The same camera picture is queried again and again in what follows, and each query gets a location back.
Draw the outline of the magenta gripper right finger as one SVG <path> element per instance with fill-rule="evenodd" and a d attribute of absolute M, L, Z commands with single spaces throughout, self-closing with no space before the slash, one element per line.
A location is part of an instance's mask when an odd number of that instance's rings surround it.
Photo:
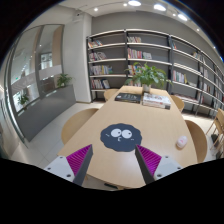
<path fill-rule="evenodd" d="M 140 145 L 135 147 L 135 155 L 145 183 L 154 182 L 154 173 L 162 157 Z"/>

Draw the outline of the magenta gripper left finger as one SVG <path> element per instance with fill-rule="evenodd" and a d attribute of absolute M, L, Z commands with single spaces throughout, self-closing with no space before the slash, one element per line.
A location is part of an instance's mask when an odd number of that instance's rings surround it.
<path fill-rule="evenodd" d="M 92 145 L 88 145 L 66 157 L 67 162 L 74 173 L 75 178 L 73 182 L 76 185 L 81 186 L 83 184 L 92 156 Z"/>

